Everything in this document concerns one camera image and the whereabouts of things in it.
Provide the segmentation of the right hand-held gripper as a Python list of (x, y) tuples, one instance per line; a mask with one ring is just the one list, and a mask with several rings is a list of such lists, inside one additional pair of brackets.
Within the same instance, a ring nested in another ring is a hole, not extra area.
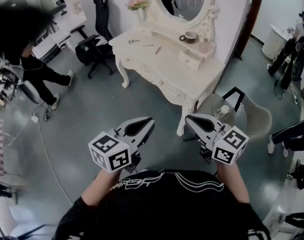
[(234, 164), (244, 152), (249, 137), (236, 126), (222, 124), (209, 114), (193, 113), (185, 117), (192, 134), (203, 144), (200, 154), (226, 165)]

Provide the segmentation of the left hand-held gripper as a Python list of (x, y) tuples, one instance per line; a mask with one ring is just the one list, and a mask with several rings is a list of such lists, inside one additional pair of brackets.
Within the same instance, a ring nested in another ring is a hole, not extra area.
[(146, 143), (155, 127), (152, 117), (137, 117), (125, 126), (101, 132), (88, 143), (93, 162), (109, 173), (131, 173), (141, 161), (138, 146)]

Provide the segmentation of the white vanity dressing table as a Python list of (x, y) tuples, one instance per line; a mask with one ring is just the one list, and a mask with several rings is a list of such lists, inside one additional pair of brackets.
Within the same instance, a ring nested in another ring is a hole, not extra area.
[[(177, 135), (183, 136), (185, 117), (215, 89), (225, 65), (216, 58), (207, 58), (194, 70), (179, 60), (180, 51), (192, 47), (181, 43), (176, 37), (160, 33), (160, 28), (144, 22), (136, 30), (124, 32), (109, 41), (115, 55), (116, 67), (123, 77), (122, 86), (129, 86), (127, 70), (157, 86), (165, 98), (181, 106), (181, 119)], [(129, 44), (129, 40), (140, 40)]]

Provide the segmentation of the white drawer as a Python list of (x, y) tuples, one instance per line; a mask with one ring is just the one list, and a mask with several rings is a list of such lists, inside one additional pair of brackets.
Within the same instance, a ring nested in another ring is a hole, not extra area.
[(180, 51), (179, 60), (191, 69), (198, 70), (199, 66), (204, 62), (204, 57), (186, 49), (184, 51)]

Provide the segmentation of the person's left forearm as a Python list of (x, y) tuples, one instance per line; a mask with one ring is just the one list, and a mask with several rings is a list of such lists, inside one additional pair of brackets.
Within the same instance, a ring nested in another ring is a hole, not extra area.
[(119, 181), (121, 171), (107, 172), (102, 169), (93, 182), (81, 195), (82, 200), (88, 206), (97, 206), (108, 191)]

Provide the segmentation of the person's right forearm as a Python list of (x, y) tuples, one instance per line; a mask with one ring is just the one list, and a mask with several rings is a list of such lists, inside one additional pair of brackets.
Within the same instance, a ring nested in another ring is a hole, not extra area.
[(217, 162), (217, 177), (225, 184), (240, 203), (249, 203), (249, 194), (236, 163), (227, 165)]

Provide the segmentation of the pink glass bottle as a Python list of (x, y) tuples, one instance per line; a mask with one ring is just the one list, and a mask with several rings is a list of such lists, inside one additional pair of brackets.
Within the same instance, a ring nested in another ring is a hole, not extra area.
[(199, 44), (199, 51), (203, 54), (214, 52), (215, 48), (216, 48), (216, 44), (214, 42), (202, 41)]

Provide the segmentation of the person's black printed shirt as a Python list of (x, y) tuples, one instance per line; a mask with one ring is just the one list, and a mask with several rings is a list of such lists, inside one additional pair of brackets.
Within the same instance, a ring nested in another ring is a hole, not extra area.
[(52, 240), (271, 240), (248, 203), (215, 176), (147, 170), (128, 176), (97, 205), (79, 198)]

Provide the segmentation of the brown and white mug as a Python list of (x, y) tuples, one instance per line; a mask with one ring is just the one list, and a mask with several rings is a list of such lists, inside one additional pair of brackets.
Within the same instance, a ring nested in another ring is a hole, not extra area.
[(196, 42), (198, 35), (194, 31), (187, 31), (183, 35), (179, 37), (179, 40), (182, 42), (186, 42), (188, 44), (193, 44)]

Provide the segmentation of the white round cabinet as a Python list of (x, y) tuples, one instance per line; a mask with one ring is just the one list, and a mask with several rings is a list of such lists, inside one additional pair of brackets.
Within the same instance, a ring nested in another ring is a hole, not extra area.
[(272, 61), (275, 60), (289, 38), (290, 34), (287, 31), (281, 30), (277, 26), (270, 24), (270, 32), (262, 46), (262, 53), (268, 59)]

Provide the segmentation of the white vase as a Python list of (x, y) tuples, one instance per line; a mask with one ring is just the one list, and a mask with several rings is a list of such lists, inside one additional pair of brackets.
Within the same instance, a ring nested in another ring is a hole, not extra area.
[(138, 16), (139, 16), (139, 20), (140, 22), (144, 22), (147, 19), (147, 14), (148, 14), (148, 8), (140, 8), (138, 10)]

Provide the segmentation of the brown door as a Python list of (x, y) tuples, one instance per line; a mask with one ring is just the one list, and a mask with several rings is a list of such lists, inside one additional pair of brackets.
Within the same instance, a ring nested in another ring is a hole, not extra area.
[(260, 10), (260, 6), (261, 6), (262, 0), (251, 0), (251, 3), (249, 5), (249, 9), (248, 12), (246, 14), (246, 18), (244, 21), (244, 24), (242, 26), (237, 44), (236, 44), (236, 48), (235, 48), (235, 52), (234, 55), (242, 60), (242, 53), (246, 47), (246, 44), (249, 40), (249, 37), (251, 35), (251, 32), (254, 28), (259, 10)]

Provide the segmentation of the pink flower bouquet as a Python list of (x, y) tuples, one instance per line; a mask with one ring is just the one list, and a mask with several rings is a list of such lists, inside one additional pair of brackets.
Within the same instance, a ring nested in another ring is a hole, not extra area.
[(150, 5), (150, 0), (128, 0), (125, 4), (128, 10), (136, 11), (139, 9), (145, 10)]

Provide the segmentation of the oval white framed mirror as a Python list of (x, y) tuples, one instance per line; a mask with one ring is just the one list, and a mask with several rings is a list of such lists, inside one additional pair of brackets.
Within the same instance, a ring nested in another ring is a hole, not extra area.
[(210, 12), (214, 0), (151, 0), (157, 19), (167, 26), (182, 28), (197, 26)]

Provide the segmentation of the white shelving desk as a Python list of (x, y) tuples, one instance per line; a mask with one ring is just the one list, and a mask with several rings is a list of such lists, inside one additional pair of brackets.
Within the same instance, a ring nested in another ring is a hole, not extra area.
[(35, 42), (33, 55), (43, 59), (54, 48), (68, 47), (75, 51), (79, 38), (71, 31), (86, 22), (80, 0), (36, 0), (36, 2), (39, 7), (53, 14), (53, 21)]

